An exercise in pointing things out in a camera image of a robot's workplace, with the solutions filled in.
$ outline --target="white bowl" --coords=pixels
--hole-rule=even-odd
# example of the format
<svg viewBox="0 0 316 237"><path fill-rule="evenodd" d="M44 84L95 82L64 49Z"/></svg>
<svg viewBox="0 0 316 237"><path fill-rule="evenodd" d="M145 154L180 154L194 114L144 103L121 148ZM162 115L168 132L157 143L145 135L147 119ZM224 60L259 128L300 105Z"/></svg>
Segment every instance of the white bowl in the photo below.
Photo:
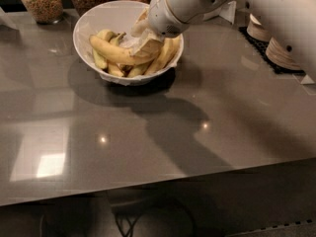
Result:
<svg viewBox="0 0 316 237"><path fill-rule="evenodd" d="M73 41L76 51L85 63L100 74L102 79L125 86L143 85L165 73L168 69L177 66L177 62L184 49L183 36L181 36L180 48L175 57L164 69L152 75L141 75L133 78L117 77L108 74L95 65L92 56L92 47L89 43L89 36L95 35L102 29L111 29L117 33L126 32L124 39L126 41L133 41L134 37L130 35L130 29L138 19L143 8L147 6L148 4L136 1L108 2L94 7L78 20L73 32Z"/></svg>

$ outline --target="bowl rim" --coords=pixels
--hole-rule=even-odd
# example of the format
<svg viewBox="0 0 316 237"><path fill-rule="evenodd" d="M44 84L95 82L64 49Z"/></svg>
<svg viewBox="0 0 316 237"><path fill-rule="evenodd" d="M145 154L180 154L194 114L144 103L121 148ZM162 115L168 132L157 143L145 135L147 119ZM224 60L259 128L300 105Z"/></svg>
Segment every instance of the bowl rim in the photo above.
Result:
<svg viewBox="0 0 316 237"><path fill-rule="evenodd" d="M177 53L174 55L173 59L171 61L169 61L169 63L166 65L165 68L157 71L156 73L154 74L151 74L151 75L138 75L138 76L135 76L135 77L132 77L132 78L128 78L128 77L117 77L115 75L112 75L112 74L109 74L105 71L103 71L102 69L100 68L97 68L95 65L92 66L91 64L89 64L88 60L85 59L85 57L81 54L81 52L79 51L79 43L77 42L78 39L76 38L76 35L78 33L78 27L80 25L80 22L83 20L84 17L86 17L87 15L89 15L90 13L92 13L93 10L96 10L98 8L111 8L113 5L122 5L122 4L133 4L133 5L141 5L143 8L146 8L146 7L149 7L149 4L146 4L146 3L142 3L142 2L138 2L138 1L129 1L129 0L118 0L118 1L110 1L110 2L106 2L106 3L103 3L103 4L100 4L98 6L95 6L93 7L92 9L90 9L89 11L85 12L80 18L79 20L76 22L76 25L74 27L74 30L73 30L73 34L72 34L72 38L73 38L73 43L74 43L74 47L75 47L75 50L77 52L77 54L80 56L80 58L92 69L94 69L96 72L98 72L101 76L101 78L103 80L107 80L107 81L110 81L110 82L116 82L116 83L119 83L119 84L124 84L124 85L129 85L129 84L132 84L132 83L137 83L137 82L140 82L140 81L143 81L143 80L151 80L151 79L154 79L155 77L157 76L160 76L161 74L165 73L167 70L169 70L170 68L172 67L176 67L177 66L177 63L178 63L178 60L180 59L182 53L183 53L183 50L184 50L184 38L183 38L183 35L180 34L180 48L179 50L177 51Z"/></svg>

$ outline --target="white paper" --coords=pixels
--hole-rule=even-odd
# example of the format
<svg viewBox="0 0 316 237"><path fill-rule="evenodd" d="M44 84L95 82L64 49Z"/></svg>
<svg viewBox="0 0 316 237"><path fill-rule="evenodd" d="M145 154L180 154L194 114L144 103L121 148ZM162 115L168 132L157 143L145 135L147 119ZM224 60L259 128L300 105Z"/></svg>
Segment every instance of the white paper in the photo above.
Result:
<svg viewBox="0 0 316 237"><path fill-rule="evenodd" d="M12 20L8 17L8 15L2 10L0 7L0 25L7 26L12 29L18 29L16 24L12 22Z"/></svg>

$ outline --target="robotic arm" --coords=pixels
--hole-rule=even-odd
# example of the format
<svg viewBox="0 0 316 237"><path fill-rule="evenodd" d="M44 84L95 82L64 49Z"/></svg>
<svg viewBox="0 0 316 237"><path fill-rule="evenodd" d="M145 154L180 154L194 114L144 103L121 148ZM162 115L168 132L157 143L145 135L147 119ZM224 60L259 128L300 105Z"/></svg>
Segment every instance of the robotic arm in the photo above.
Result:
<svg viewBox="0 0 316 237"><path fill-rule="evenodd" d="M152 0L148 23L156 33L174 38L190 24L228 0ZM316 0L237 0L316 81Z"/></svg>

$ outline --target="reflective table surface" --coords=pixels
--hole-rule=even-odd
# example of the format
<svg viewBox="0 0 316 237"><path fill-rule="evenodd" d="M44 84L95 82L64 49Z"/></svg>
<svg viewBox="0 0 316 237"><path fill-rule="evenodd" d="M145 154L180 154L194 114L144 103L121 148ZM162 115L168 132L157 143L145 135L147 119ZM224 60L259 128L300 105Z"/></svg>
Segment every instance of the reflective table surface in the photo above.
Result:
<svg viewBox="0 0 316 237"><path fill-rule="evenodd" d="M137 87L80 60L56 25L10 13L0 26L0 205L316 156L316 88L277 75L215 18L184 33L176 69Z"/></svg>

